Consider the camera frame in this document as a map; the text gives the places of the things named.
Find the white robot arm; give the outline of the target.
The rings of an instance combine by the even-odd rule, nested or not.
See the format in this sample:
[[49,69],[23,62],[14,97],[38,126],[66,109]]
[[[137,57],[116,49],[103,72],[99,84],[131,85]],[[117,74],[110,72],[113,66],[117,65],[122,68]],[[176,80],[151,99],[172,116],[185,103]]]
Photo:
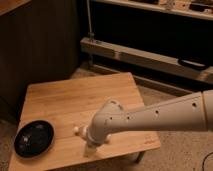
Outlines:
[[107,100],[86,128],[85,156],[94,154],[110,134],[124,131],[213,131],[213,90],[131,110]]

